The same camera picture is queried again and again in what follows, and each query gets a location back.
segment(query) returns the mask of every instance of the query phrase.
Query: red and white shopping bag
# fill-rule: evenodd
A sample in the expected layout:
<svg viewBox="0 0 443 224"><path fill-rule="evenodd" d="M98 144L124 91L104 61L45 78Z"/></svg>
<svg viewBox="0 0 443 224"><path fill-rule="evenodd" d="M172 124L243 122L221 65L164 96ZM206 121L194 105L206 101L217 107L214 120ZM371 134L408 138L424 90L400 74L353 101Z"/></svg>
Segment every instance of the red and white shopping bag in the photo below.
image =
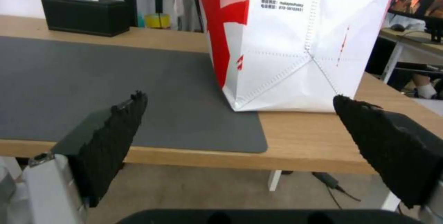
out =
<svg viewBox="0 0 443 224"><path fill-rule="evenodd" d="M200 0L235 111L333 111L353 97L389 0Z"/></svg>

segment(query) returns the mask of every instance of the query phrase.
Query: desk surface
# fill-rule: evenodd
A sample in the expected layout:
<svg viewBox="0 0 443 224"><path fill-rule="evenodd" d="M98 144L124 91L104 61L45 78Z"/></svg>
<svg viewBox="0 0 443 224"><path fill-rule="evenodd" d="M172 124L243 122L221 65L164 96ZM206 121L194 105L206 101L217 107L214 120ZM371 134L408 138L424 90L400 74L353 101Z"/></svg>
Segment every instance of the desk surface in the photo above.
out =
<svg viewBox="0 0 443 224"><path fill-rule="evenodd" d="M80 43L207 52L199 33L132 28L113 38L49 31L42 19L0 16L0 36L49 39ZM443 118L365 74L356 99L408 115L443 138ZM260 112L268 151L260 154L131 147L127 162L284 169L345 173L374 173L334 114ZM53 142L0 140L1 156L33 156Z"/></svg>
<svg viewBox="0 0 443 224"><path fill-rule="evenodd" d="M406 30L404 32L394 31L390 28L383 28L380 30L379 36L383 38L390 39L392 41L401 41L402 43L409 44L413 47L418 47L420 49L443 54L443 45L442 44L431 44L431 43L421 43L419 41L414 41L408 37L421 37L430 40L431 35L425 32L417 32L413 30Z"/></svg>

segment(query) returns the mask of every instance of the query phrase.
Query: computer mouse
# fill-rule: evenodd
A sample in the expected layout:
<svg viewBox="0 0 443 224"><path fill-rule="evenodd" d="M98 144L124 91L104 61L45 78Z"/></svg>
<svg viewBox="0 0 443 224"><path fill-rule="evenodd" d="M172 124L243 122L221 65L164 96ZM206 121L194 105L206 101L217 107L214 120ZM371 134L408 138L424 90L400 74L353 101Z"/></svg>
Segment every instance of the computer mouse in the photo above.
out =
<svg viewBox="0 0 443 224"><path fill-rule="evenodd" d="M401 24L394 24L391 26L391 29L397 32L404 32L406 30L406 28Z"/></svg>

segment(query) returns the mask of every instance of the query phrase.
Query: floor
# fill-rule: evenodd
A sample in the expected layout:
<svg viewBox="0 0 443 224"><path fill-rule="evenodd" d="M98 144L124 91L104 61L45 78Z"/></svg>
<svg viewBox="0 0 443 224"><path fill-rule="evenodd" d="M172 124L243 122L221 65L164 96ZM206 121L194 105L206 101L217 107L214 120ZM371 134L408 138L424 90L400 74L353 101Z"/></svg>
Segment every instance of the floor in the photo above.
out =
<svg viewBox="0 0 443 224"><path fill-rule="evenodd" d="M109 224L155 208L316 208L337 209L323 183L308 172L282 176L277 191L267 189L269 171L127 164L112 182L87 223ZM334 174L355 197L366 193L370 176ZM358 202L333 191L343 208ZM402 207L416 217L417 209Z"/></svg>

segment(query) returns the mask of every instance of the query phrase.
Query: yellow tape roll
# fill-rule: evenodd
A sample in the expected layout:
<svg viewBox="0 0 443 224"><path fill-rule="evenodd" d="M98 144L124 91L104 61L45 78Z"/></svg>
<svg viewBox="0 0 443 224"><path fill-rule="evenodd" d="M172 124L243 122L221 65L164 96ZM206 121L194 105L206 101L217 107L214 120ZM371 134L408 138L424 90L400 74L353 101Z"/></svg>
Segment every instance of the yellow tape roll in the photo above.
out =
<svg viewBox="0 0 443 224"><path fill-rule="evenodd" d="M145 15L144 22L150 28L170 28L171 20L168 14Z"/></svg>

